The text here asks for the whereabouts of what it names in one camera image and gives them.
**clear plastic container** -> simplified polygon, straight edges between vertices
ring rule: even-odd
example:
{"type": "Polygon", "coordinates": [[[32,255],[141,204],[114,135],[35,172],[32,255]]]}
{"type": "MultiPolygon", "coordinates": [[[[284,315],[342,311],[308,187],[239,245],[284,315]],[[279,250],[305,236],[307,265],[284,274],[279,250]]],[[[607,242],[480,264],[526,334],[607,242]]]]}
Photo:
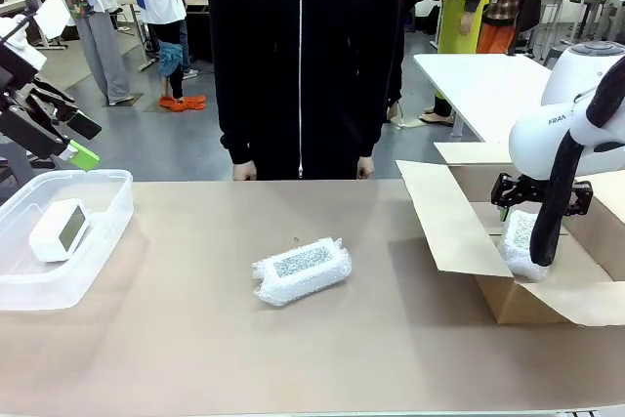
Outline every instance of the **clear plastic container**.
{"type": "Polygon", "coordinates": [[[60,310],[89,290],[134,212],[132,175],[123,170],[51,171],[0,207],[0,310],[60,310]],[[55,200],[79,198],[90,226],[71,258],[42,263],[28,236],[55,200]]]}

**bubble wrap package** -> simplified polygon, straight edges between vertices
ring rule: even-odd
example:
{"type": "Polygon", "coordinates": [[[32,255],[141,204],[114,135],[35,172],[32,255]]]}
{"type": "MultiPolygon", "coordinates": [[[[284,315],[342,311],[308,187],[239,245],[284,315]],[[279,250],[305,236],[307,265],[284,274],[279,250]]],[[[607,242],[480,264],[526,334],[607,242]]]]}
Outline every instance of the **bubble wrap package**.
{"type": "Polygon", "coordinates": [[[506,220],[499,240],[499,254],[506,261],[508,269],[514,275],[522,275],[532,282],[541,281],[549,273],[549,268],[532,263],[529,255],[529,240],[537,217],[537,214],[513,211],[506,220]]]}
{"type": "Polygon", "coordinates": [[[254,278],[263,283],[254,293],[276,307],[341,282],[352,273],[352,262],[342,240],[322,238],[252,265],[254,278]]]}

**shoe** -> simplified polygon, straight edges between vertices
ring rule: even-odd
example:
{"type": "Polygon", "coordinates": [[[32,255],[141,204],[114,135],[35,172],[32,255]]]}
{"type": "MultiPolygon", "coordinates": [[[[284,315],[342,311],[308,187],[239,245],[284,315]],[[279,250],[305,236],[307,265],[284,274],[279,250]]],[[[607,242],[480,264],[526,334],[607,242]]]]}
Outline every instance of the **shoe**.
{"type": "Polygon", "coordinates": [[[206,108],[206,97],[186,97],[185,108],[200,111],[206,108]]]}
{"type": "Polygon", "coordinates": [[[115,100],[114,102],[108,102],[109,106],[116,106],[120,103],[124,103],[124,102],[129,102],[131,100],[133,100],[135,97],[133,95],[127,95],[124,98],[122,98],[121,100],[115,100]]]}
{"type": "Polygon", "coordinates": [[[453,116],[439,116],[438,114],[431,112],[429,114],[421,114],[419,119],[426,124],[438,124],[439,126],[453,127],[453,116]]]}
{"type": "Polygon", "coordinates": [[[183,75],[183,80],[188,80],[190,78],[194,78],[197,76],[197,74],[199,73],[198,70],[195,70],[194,68],[190,68],[188,71],[185,72],[185,74],[183,75]]]}
{"type": "Polygon", "coordinates": [[[394,102],[389,109],[387,109],[387,122],[391,122],[394,117],[399,114],[399,102],[394,102]]]}
{"type": "Polygon", "coordinates": [[[177,101],[177,100],[174,100],[172,97],[160,97],[158,99],[158,105],[165,107],[169,109],[170,111],[174,111],[174,112],[181,112],[187,109],[187,107],[185,106],[184,100],[177,101]]]}
{"type": "Polygon", "coordinates": [[[185,100],[189,103],[206,103],[206,97],[204,95],[197,95],[196,97],[185,97],[185,100]]]}

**green attachment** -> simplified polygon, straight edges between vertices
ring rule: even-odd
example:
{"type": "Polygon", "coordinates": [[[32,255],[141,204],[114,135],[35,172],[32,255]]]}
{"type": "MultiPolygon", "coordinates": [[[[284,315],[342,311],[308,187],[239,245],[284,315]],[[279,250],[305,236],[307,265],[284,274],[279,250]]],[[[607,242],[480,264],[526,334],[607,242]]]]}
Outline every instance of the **green attachment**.
{"type": "Polygon", "coordinates": [[[74,148],[77,153],[69,158],[74,165],[81,170],[91,171],[100,164],[100,158],[90,151],[88,148],[82,146],[76,141],[69,141],[69,146],[74,148]]]}
{"type": "Polygon", "coordinates": [[[505,222],[506,219],[508,219],[508,214],[510,214],[510,208],[508,209],[499,209],[499,217],[501,218],[502,222],[505,222]]]}

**hand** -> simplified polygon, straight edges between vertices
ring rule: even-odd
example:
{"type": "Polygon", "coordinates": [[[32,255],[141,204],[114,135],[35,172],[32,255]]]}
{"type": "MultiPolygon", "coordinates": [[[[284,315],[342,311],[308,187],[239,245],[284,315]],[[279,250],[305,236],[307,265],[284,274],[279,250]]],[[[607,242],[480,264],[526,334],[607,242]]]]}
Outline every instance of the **hand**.
{"type": "Polygon", "coordinates": [[[473,18],[475,15],[476,14],[472,12],[465,12],[463,14],[462,19],[460,19],[460,27],[458,28],[460,34],[462,34],[463,36],[469,34],[469,31],[471,31],[471,26],[473,25],[473,18]]]}
{"type": "Polygon", "coordinates": [[[370,156],[361,156],[358,160],[357,178],[359,180],[368,180],[373,176],[373,173],[375,173],[373,158],[370,156]]]}
{"type": "Polygon", "coordinates": [[[233,181],[256,181],[256,165],[253,161],[248,161],[242,165],[232,166],[233,181]]]}

